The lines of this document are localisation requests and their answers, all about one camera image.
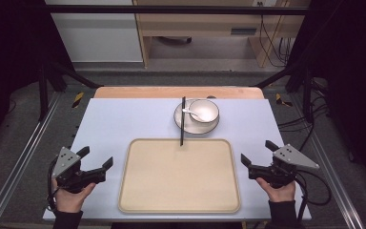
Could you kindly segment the white cabinet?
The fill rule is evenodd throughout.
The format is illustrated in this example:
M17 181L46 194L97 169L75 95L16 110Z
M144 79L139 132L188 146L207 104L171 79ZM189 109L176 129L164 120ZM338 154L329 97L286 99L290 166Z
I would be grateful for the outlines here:
M142 62L133 13L53 13L73 63Z

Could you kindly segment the wooden desk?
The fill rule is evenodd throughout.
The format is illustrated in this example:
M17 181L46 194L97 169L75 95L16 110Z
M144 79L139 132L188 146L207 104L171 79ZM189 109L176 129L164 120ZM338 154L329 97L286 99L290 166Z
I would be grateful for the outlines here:
M307 8L311 0L132 0L136 6L223 6ZM271 54L278 52L280 39L295 39L302 15L245 14L147 14L138 13L141 50L149 57L150 40L156 36L242 36L247 37L260 67L265 67Z

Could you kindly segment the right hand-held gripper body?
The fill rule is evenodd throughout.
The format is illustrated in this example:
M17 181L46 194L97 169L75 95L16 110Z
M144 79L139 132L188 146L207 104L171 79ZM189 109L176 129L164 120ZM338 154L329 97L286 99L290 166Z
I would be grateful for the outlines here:
M273 188L280 188L295 180L299 167L318 169L319 165L299 152L290 144L279 147L273 153L273 162L265 167L251 165L248 168L249 179L263 178Z

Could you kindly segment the white table board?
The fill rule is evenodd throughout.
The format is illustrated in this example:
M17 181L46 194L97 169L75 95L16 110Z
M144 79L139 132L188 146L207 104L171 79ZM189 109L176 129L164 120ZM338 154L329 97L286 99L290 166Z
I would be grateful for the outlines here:
M265 147L267 139L281 146L271 105L267 99L217 99L220 111L217 127L207 134L231 143L238 178L241 207L234 214L125 214L118 208L118 196L128 146L136 138L180 137L173 112L179 98L107 99L94 98L82 118L74 151L88 146L90 153L82 159L82 168L97 168L109 157L114 165L107 180L98 184L83 205L84 219L104 221L241 221L267 219L270 216L268 198L256 181L248 179L248 170L241 164L246 155L256 165L272 162L272 152Z

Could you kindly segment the beige rectangular tray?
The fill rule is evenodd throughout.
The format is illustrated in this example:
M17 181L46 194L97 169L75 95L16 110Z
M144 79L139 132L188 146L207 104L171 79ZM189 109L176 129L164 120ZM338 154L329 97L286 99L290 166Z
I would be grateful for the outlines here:
M118 206L132 214L231 214L240 194L229 141L138 138L131 142Z

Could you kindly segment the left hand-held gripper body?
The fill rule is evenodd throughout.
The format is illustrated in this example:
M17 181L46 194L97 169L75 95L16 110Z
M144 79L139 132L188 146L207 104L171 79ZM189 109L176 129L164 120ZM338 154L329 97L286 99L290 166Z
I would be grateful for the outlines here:
M82 158L68 148L61 149L51 172L51 176L56 180L59 188L77 194L91 183L98 184L106 180L106 171L102 167L82 171Z

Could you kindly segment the black curtain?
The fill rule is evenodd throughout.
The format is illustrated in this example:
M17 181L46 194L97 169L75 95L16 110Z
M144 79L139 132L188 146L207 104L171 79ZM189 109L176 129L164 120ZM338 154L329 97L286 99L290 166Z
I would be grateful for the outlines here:
M354 156L366 167L366 0L311 0L290 62L301 60L328 82L328 105Z
M51 14L32 8L45 4L45 0L0 0L0 125L10 95L36 82L40 70L56 90L66 88L53 65L71 70L71 59Z

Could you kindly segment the white ceramic spoon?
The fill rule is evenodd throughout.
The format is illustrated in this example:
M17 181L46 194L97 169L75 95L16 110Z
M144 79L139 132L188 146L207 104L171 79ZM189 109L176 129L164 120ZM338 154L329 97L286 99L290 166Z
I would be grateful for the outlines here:
M182 109L182 112L183 113L186 113L186 114L190 114L190 115L196 116L199 121L205 121L205 119L203 119L199 114L197 114L197 113L195 113L195 112L193 112L193 111L191 111L191 110L189 110L187 108Z

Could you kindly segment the white bowl with dark rim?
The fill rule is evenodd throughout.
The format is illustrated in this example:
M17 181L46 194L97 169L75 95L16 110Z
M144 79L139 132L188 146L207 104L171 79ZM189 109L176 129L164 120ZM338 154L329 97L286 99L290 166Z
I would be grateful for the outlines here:
M211 123L216 121L219 117L218 107L211 101L207 99L197 99L191 103L189 110L199 114L205 121L199 121L196 116L190 114L193 120L200 123Z

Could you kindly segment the person's left hand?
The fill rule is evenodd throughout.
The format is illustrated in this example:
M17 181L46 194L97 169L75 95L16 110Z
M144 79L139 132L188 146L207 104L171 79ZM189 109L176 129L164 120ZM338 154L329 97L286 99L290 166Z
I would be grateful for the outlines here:
M83 188L81 192L74 194L57 186L55 179L51 181L53 188L56 190L54 194L56 200L56 209L64 213L79 213L82 209L85 199L91 194L95 188L95 183L89 184Z

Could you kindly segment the black horizontal frame bar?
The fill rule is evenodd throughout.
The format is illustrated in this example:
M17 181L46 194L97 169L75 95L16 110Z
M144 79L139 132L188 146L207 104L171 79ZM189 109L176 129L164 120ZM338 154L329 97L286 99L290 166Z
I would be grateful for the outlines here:
M149 13L149 14L249 14L306 15L308 8L276 7L211 7L211 6L105 6L105 5L47 5L52 13Z

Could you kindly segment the aluminium rail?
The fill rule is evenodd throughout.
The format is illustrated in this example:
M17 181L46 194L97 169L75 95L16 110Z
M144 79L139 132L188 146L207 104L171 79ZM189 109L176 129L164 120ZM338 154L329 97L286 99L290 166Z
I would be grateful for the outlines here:
M0 190L0 218L6 209L10 198L13 195L13 192L18 185L22 175L24 174L31 157L33 156L42 135L45 133L52 115L54 114L58 102L60 101L62 94L61 93L53 93L51 101L49 103L49 108L46 114L43 116L41 120L39 120L28 139L26 146L24 147L22 153L18 157L16 163L13 165L8 178L6 179L3 187Z
M308 130L306 145L310 145L315 154L317 162L320 166L320 171L325 177L329 187L331 188L333 198L336 205L343 216L349 229L364 229L363 222L353 205L346 189L337 174L335 167L328 158L320 140L315 131L305 124Z

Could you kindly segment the yellow black tape marker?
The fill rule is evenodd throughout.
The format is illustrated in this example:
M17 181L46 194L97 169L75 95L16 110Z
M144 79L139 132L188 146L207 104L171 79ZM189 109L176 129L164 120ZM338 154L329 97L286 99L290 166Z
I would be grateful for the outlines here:
M293 103L284 101L280 94L275 94L275 101L276 101L276 104L278 104L278 105L283 105L286 107L293 107Z
M74 101L73 101L73 103L71 105L72 108L77 108L78 107L78 105L80 104L80 102L81 102L81 100L83 98L83 95L84 95L83 92L80 92L80 93L78 93L76 95L76 97L75 97L75 99L74 99Z

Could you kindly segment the white plate with dark rim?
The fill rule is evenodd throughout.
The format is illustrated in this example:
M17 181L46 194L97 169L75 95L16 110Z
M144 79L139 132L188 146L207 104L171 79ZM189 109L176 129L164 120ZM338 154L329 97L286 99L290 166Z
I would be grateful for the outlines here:
M189 109L189 106L195 100L197 99L187 99L185 101L185 108ZM182 112L182 104L179 104L175 108L173 118L178 128L181 128L183 124L184 131L186 133L194 135L203 135L211 132L218 125L219 122L219 117L216 119L216 121L211 123L200 123L198 121L195 121L192 119L190 114Z

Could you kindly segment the wooden table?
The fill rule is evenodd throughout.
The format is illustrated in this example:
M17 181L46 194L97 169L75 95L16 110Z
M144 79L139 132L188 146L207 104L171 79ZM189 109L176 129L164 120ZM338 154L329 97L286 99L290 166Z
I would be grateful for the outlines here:
M263 92L256 87L206 86L129 86L100 87L94 98L233 98L263 99Z

